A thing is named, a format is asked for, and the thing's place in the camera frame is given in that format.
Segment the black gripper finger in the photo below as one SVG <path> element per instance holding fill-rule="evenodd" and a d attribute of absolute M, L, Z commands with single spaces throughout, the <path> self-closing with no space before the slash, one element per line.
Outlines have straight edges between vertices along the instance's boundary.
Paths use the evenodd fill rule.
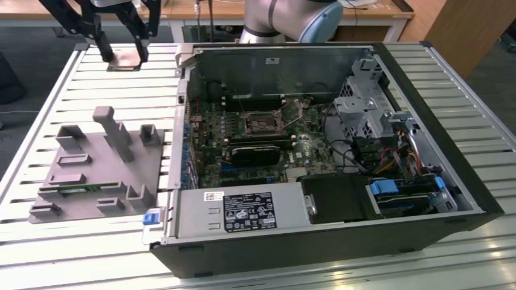
<path fill-rule="evenodd" d="M 118 3 L 114 8 L 114 14 L 129 30 L 133 36 L 133 42 L 136 45 L 140 62 L 148 61 L 148 43 L 149 38 L 154 37 L 158 32 L 160 25 L 160 13 L 161 13 L 161 2 L 153 0 L 142 1 L 148 9 L 148 22 L 144 22 L 137 14 L 137 10 L 130 1 Z"/>
<path fill-rule="evenodd" d="M 101 19 L 97 13 L 100 8 L 92 1 L 74 1 L 80 7 L 80 13 L 73 9 L 68 1 L 38 0 L 62 28 L 73 35 L 81 34 L 97 46 L 104 62 L 114 58 L 113 50 L 101 30 Z"/>

